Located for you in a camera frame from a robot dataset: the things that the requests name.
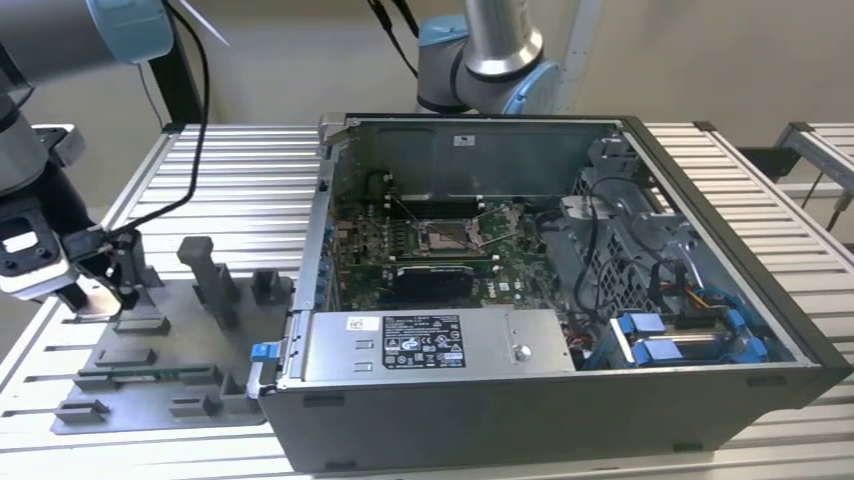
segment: metal frame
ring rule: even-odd
[[[849,152],[854,127],[834,124],[815,126],[788,124],[776,146],[792,148],[803,158],[839,184],[843,192],[854,193],[854,159]]]
[[[760,183],[750,162],[722,147],[716,134],[699,131],[690,123],[647,127],[837,350],[854,362],[854,267],[833,253],[829,241],[817,236],[817,228],[792,213],[776,187]],[[220,258],[296,275],[312,198],[307,184],[313,185],[319,162],[313,130],[212,127],[199,196],[176,216],[155,221],[148,232],[147,250],[153,252],[167,278],[185,274],[172,256],[177,248],[173,237],[197,229],[203,217],[217,229],[213,236]],[[177,183],[187,179],[196,133],[197,129],[188,127],[180,136],[161,137],[108,218],[123,221],[183,193],[185,185]],[[31,412],[0,416],[0,472],[36,478],[55,472],[61,464],[71,476],[92,478],[116,474],[140,478],[293,474],[268,425],[63,437],[49,434],[53,419],[47,411],[65,398],[68,387],[61,377],[24,380],[72,373],[103,329],[103,325],[63,324],[68,315],[56,301],[48,301],[0,364],[0,385],[5,381],[0,410],[24,408]],[[843,478],[854,471],[851,418],[854,377],[807,408],[764,415],[714,453],[408,472],[395,478]]]
[[[636,140],[644,147],[640,150],[652,154],[650,160],[655,163],[655,166],[662,169],[660,173],[675,189],[675,192],[671,192],[671,198],[686,203],[687,208],[683,209],[683,213],[688,218],[692,215],[696,216],[696,222],[692,221],[691,223],[698,230],[702,225],[706,233],[714,240],[710,246],[714,245],[714,247],[719,248],[723,253],[723,258],[732,262],[735,270],[750,286],[746,291],[752,291],[758,295],[760,304],[770,310],[771,316],[780,320],[780,324],[795,340],[801,350],[807,355],[810,355],[811,350],[811,354],[815,355],[815,357],[811,357],[811,360],[819,362],[830,369],[839,369],[835,373],[827,372],[823,385],[814,385],[818,391],[823,391],[847,376],[850,373],[849,363],[822,335],[815,324],[810,321],[810,318],[791,299],[791,296],[783,290],[768,269],[750,251],[744,241],[715,210],[711,202],[706,199],[683,169],[679,168],[674,158],[659,144],[646,126],[635,118],[628,119],[627,123],[635,131],[635,135],[639,136]]]

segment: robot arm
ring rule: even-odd
[[[560,68],[543,59],[527,0],[466,0],[466,15],[428,19],[419,37],[418,103],[436,113],[548,114]]]
[[[67,241],[95,223],[9,94],[172,48],[161,0],[5,0],[0,15],[0,289],[28,300],[57,292],[72,306],[79,269],[105,275],[103,255],[69,259]]]
[[[53,161],[9,94],[164,55],[173,44],[164,2],[4,0],[1,10],[0,289],[24,300],[57,293],[79,310],[83,272],[103,280],[128,306],[133,287],[144,283],[139,233],[107,235],[96,227],[63,162]],[[422,106],[439,113],[551,110],[559,69],[543,60],[526,0],[466,0],[466,15],[430,19],[419,42]]]

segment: cable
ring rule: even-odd
[[[837,220],[839,220],[839,215],[842,215],[842,210],[834,210],[833,216],[830,217],[830,223],[827,223],[827,228],[825,228],[825,230],[827,230],[829,232],[833,230],[833,227],[837,226]]]
[[[700,307],[711,308],[711,305],[708,305],[706,301],[702,298],[699,298],[699,296],[691,291],[688,287],[684,287],[684,291],[687,292],[688,296],[694,299],[694,301]]]
[[[583,262],[584,266],[582,267],[582,271],[578,274],[578,278],[575,279],[575,285],[572,286],[572,299],[575,300],[575,304],[582,309],[582,311],[587,313],[587,315],[590,315],[594,319],[599,319],[599,314],[595,308],[590,308],[587,305],[583,304],[580,299],[580,292],[582,292],[582,282],[584,280],[584,276],[587,275],[587,272],[590,271],[590,266],[592,264],[592,255],[596,250],[596,240],[599,239],[599,214],[596,212],[596,206],[592,201],[592,196],[595,194],[595,189],[599,186],[599,184],[611,180],[631,183],[632,185],[638,185],[638,182],[623,177],[603,177],[594,182],[594,184],[587,189],[587,194],[584,195],[587,198],[587,203],[590,204],[590,218],[592,223],[590,227],[591,229],[590,242],[587,244],[587,251],[584,252],[584,262]]]
[[[818,187],[818,182],[825,178],[825,172],[818,174],[815,177],[815,181],[813,182],[813,186],[810,187],[810,191],[806,193],[806,197],[803,198],[803,203],[801,204],[801,208],[806,208],[806,204],[810,202],[810,198],[813,198],[813,192],[815,192],[815,187]]]
[[[27,102],[29,102],[33,93],[36,93],[36,87],[29,87],[29,90],[27,90],[27,93],[15,104],[15,110],[20,110],[21,108],[24,108],[24,105],[27,105]]]
[[[187,194],[181,199],[179,199],[175,203],[171,203],[161,209],[151,212],[148,215],[137,218],[131,223],[115,229],[111,233],[111,236],[116,238],[119,235],[128,233],[135,230],[140,225],[151,222],[155,218],[161,217],[167,213],[172,212],[177,208],[187,205],[189,200],[192,200],[193,195],[196,194],[196,186],[199,184],[199,165],[201,164],[201,151],[204,149],[204,138],[208,131],[208,122],[211,119],[211,68],[208,64],[208,54],[204,50],[204,44],[201,43],[201,38],[199,38],[199,34],[192,29],[189,22],[180,14],[180,12],[175,9],[172,5],[165,3],[165,6],[172,13],[172,16],[179,21],[179,23],[184,26],[187,31],[189,32],[189,36],[192,37],[193,42],[196,43],[196,47],[199,48],[199,57],[201,59],[201,76],[204,83],[204,101],[201,105],[201,124],[199,125],[199,140],[196,143],[196,152],[192,161],[192,173],[189,175],[189,187],[187,188]]]
[[[750,321],[750,312],[747,311],[747,307],[744,306],[744,303],[738,299],[738,297],[724,292],[719,288],[714,288],[714,287],[700,288],[698,290],[694,290],[694,293],[699,295],[700,298],[707,293],[710,293],[711,295],[718,295],[719,297],[723,297],[723,299],[734,305],[735,310],[738,311],[738,313],[742,314],[742,317],[744,318],[744,320]]]
[[[660,269],[662,267],[667,268],[674,274],[674,282],[667,284],[667,287],[662,289],[662,279],[660,279]],[[684,276],[687,275],[687,268],[684,264],[679,260],[662,260],[652,265],[650,270],[650,286],[647,287],[647,297],[652,301],[658,308],[660,308],[662,313],[671,313],[671,308],[664,302],[664,293],[668,292],[672,288],[676,289],[676,292],[682,292],[687,287],[687,281]]]
[[[556,226],[556,227],[546,227],[546,223],[548,222],[554,222],[556,220],[560,220],[563,218],[563,210],[559,208],[555,208],[554,210],[547,210],[542,213],[538,213],[534,216],[534,225],[536,226],[536,229],[539,231],[539,233],[542,234],[543,232],[560,232],[563,231],[563,227],[562,226]]]
[[[406,0],[391,0],[398,10],[400,10],[400,15],[403,16],[403,20],[406,20],[406,24],[410,26],[410,31],[415,38],[420,36],[420,31],[418,28],[418,20],[415,20],[415,15],[412,15],[412,10],[410,9],[408,3]]]
[[[160,112],[157,111],[155,100],[151,97],[151,90],[148,90],[148,80],[145,79],[145,72],[143,72],[143,66],[139,63],[136,64],[136,70],[139,71],[139,80],[143,83],[143,91],[145,92],[148,105],[151,106],[151,110],[155,112],[155,116],[157,117],[157,124],[160,125],[160,131],[163,131],[163,127],[165,126],[165,124],[163,123],[163,117],[160,116]]]
[[[391,24],[391,17],[388,16],[388,11],[386,10],[386,6],[380,0],[365,0],[368,2],[368,6],[371,7],[371,11],[374,12],[374,16],[379,21],[380,27],[386,31],[386,35],[388,35],[388,40],[391,40],[391,45],[395,47],[400,58],[403,59],[403,63],[406,63],[410,72],[412,72],[412,76],[418,78],[418,70],[410,63],[410,59],[406,58],[406,53],[403,53],[403,48],[400,47],[400,42],[398,42],[398,37],[395,37],[394,25]]]

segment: barcode sticker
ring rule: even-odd
[[[378,332],[379,317],[347,317],[347,330],[356,332]]]

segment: yellow wire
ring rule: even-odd
[[[690,288],[684,288],[684,291],[687,292],[687,294],[691,296],[691,298],[694,299],[694,301],[703,307],[703,308],[711,308],[711,305],[708,305],[704,300],[702,298],[699,298],[696,296],[696,294],[691,291]]]

